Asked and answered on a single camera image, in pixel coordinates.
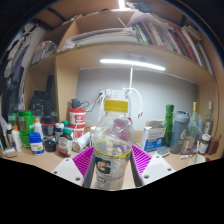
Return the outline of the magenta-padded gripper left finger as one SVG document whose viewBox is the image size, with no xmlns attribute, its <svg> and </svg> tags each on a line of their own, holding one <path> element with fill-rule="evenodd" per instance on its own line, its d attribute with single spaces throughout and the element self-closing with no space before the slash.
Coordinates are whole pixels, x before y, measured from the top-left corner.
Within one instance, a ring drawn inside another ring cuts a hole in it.
<svg viewBox="0 0 224 224">
<path fill-rule="evenodd" d="M 94 148 L 90 147 L 74 158 L 63 159 L 52 174 L 81 187 L 89 188 L 94 174 Z"/>
</svg>

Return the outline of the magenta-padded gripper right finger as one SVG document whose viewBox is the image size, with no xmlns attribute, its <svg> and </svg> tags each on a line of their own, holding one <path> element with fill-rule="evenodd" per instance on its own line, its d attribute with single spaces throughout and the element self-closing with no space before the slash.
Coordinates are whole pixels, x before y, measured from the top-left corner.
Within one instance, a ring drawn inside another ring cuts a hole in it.
<svg viewBox="0 0 224 224">
<path fill-rule="evenodd" d="M 150 155 L 135 145 L 132 146 L 130 163 L 134 184 L 137 188 L 175 172 L 175 169 L 163 157 Z"/>
</svg>

